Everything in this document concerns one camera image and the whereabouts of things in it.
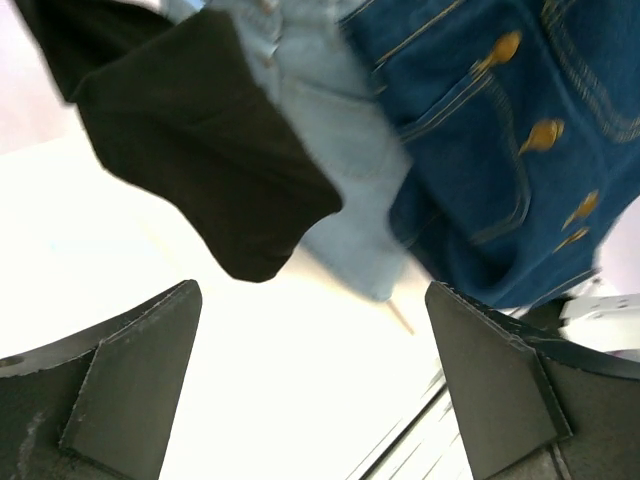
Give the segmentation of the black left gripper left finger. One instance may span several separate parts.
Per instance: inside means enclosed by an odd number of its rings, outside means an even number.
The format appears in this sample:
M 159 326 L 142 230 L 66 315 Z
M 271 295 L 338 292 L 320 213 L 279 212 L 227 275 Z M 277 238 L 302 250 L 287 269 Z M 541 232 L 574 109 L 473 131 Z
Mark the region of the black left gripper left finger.
M 4 479 L 159 477 L 202 308 L 185 280 L 1 361 Z

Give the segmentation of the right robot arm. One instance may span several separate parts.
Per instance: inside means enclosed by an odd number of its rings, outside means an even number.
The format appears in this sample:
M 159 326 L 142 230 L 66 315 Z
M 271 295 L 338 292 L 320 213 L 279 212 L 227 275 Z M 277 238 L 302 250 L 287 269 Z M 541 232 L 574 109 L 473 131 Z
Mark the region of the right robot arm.
M 441 283 L 425 303 L 474 478 L 638 477 L 637 295 L 580 297 L 538 325 Z

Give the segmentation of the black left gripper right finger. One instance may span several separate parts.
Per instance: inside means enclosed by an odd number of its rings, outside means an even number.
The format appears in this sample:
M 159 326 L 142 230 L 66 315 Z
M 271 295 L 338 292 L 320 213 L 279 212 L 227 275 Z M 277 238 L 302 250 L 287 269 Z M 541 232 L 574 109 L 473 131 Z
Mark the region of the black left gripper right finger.
M 473 478 L 638 478 L 638 363 L 442 283 L 425 303 Z

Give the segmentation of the dark blue denim skirt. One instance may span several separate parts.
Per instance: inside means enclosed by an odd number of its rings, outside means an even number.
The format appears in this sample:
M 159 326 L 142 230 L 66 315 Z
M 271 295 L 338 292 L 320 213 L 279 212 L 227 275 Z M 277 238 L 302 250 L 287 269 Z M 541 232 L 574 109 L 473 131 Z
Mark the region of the dark blue denim skirt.
M 639 194 L 635 1 L 368 1 L 341 19 L 410 157 L 390 210 L 435 280 L 497 309 L 592 277 Z

